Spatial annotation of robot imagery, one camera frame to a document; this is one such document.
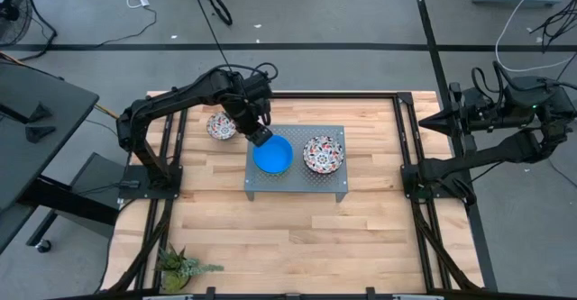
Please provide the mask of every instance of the concrete floor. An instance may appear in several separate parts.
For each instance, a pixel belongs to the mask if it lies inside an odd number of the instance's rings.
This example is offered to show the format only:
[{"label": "concrete floor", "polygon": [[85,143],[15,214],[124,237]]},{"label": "concrete floor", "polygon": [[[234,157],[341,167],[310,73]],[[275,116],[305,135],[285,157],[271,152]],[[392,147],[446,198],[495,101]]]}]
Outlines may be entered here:
[{"label": "concrete floor", "polygon": [[[96,44],[138,32],[151,20],[130,10],[124,0],[35,0],[43,16],[59,31],[56,43]],[[138,38],[119,43],[212,43],[196,0],[150,0],[158,22]],[[415,0],[224,0],[234,26],[211,20],[221,42],[381,42],[426,43]],[[477,6],[470,0],[426,0],[439,44],[494,44],[510,8]],[[502,44],[535,44],[527,27],[536,27],[553,11],[521,10]],[[577,32],[561,43],[574,44]],[[42,43],[36,24],[22,43]],[[13,51],[15,57],[26,52]],[[553,63],[569,53],[502,53],[510,67]],[[275,89],[436,90],[426,51],[284,50],[227,51],[234,63],[274,62],[280,76]],[[470,69],[486,69],[494,83],[489,52],[442,52],[449,82],[471,86]],[[56,52],[30,64],[63,76],[100,95],[102,105],[120,113],[147,90],[190,83],[201,72],[222,63],[216,51],[84,51]],[[534,74],[556,77],[559,68]],[[577,63],[564,78],[577,82]],[[577,92],[571,92],[572,99]],[[89,119],[114,126],[99,113]],[[499,142],[507,132],[476,134],[479,147]],[[577,174],[575,136],[551,157],[573,180]],[[48,176],[69,182],[92,152],[124,163],[115,136],[84,123],[51,165]],[[472,171],[473,175],[483,168]],[[475,182],[481,219],[500,291],[577,296],[577,190],[546,162],[503,164]],[[42,299],[94,291],[106,258],[107,239],[65,219],[57,219],[46,237],[54,247],[39,254],[23,244],[46,213],[39,209],[0,256],[0,289],[9,299]]]}]

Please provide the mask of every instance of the gray metal tray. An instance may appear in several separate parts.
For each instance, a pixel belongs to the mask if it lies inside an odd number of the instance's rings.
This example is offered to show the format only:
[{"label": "gray metal tray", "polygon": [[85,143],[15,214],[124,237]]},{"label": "gray metal tray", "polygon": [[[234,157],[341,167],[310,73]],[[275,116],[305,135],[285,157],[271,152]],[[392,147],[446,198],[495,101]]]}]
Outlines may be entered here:
[{"label": "gray metal tray", "polygon": [[244,191],[252,200],[254,192],[299,192],[299,193],[337,193],[337,202],[348,192],[346,157],[335,173],[318,174],[310,170],[303,160],[305,144],[319,135],[335,138],[344,145],[344,127],[342,125],[271,125],[274,134],[287,139],[293,151],[290,168],[282,174],[272,175],[260,170],[252,159],[254,146],[249,143],[246,153],[246,172]]}]

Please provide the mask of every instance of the butcher block tabletop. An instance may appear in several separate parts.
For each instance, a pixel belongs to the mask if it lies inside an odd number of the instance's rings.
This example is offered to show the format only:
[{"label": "butcher block tabletop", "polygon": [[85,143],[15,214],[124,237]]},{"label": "butcher block tabletop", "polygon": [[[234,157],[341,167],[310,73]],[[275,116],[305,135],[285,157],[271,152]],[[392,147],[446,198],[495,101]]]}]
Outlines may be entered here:
[{"label": "butcher block tabletop", "polygon": [[[418,120],[439,111],[435,92],[412,94]],[[410,134],[407,109],[401,107]],[[385,294],[425,292],[391,99],[274,99],[271,108],[274,124],[344,126],[349,193],[340,204],[332,194],[305,193],[261,192],[248,201],[243,190],[248,141],[238,133],[228,141],[207,134],[206,121],[220,106],[190,108],[169,242],[176,250],[186,247],[188,258],[222,265],[224,271],[194,277],[181,292],[204,294],[208,286],[218,294],[362,294],[367,286]],[[170,152],[179,114],[173,121]],[[149,128],[147,139],[157,152],[164,122],[158,119]],[[419,130],[427,157],[451,157],[445,136]],[[415,163],[412,143],[409,149]],[[136,200],[119,215],[102,288],[113,285],[140,250],[149,202]],[[444,246],[482,286],[462,202],[436,199],[435,205]],[[158,208],[157,219],[162,204]],[[155,255],[156,250],[149,256],[145,287],[151,286]],[[441,287],[430,247],[429,256],[435,286]]]}]

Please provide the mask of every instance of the green leaves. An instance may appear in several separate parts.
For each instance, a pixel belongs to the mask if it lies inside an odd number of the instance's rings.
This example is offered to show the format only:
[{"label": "green leaves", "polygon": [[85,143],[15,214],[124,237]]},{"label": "green leaves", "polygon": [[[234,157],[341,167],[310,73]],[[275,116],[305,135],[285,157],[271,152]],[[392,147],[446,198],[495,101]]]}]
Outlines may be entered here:
[{"label": "green leaves", "polygon": [[193,276],[224,270],[220,265],[200,265],[199,259],[187,259],[184,253],[184,248],[177,253],[172,245],[169,245],[168,251],[159,252],[159,262],[155,269],[164,272],[162,288],[167,292],[179,291]]}]

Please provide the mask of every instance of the red and white bowl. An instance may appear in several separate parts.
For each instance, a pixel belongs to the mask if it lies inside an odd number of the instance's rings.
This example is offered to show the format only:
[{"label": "red and white bowl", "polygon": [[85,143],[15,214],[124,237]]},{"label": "red and white bowl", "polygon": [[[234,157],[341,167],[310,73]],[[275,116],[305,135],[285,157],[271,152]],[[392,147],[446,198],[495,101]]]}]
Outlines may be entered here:
[{"label": "red and white bowl", "polygon": [[303,159],[307,167],[316,173],[330,174],[343,164],[343,146],[334,138],[318,136],[305,145]]},{"label": "red and white bowl", "polygon": [[236,133],[234,121],[225,112],[213,114],[206,122],[206,130],[211,137],[218,140],[227,140]]}]

